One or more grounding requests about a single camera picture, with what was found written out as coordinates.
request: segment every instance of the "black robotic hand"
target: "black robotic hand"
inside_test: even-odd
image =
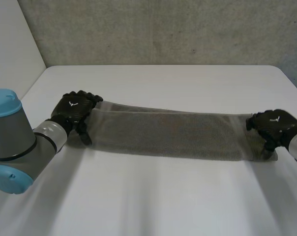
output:
[[[265,139],[265,150],[273,152],[276,147],[288,150],[290,141],[297,134],[297,119],[283,110],[256,113],[246,120],[247,130],[257,130]]]
[[[91,145],[85,120],[96,104],[102,101],[100,96],[82,90],[66,93],[53,110],[50,120],[62,124],[68,135],[75,130],[85,145]]]

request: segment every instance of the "concrete wall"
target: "concrete wall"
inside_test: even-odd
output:
[[[297,86],[297,0],[18,0],[47,66],[275,65]]]
[[[46,69],[16,0],[0,0],[0,88],[22,98]]]

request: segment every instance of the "white table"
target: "white table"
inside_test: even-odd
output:
[[[297,118],[272,66],[55,66],[23,98],[32,127],[64,93],[172,110]],[[22,195],[0,192],[0,236],[297,236],[297,163],[223,162],[63,148]]]

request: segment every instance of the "gray wall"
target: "gray wall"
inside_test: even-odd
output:
[[[297,86],[297,0],[18,0],[48,66],[275,65]]]

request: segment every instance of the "gray towel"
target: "gray towel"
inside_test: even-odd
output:
[[[211,160],[263,161],[264,140],[247,131],[247,115],[226,115],[98,103],[88,120],[95,150]],[[68,145],[83,147],[72,132]],[[268,161],[277,160],[276,152]]]

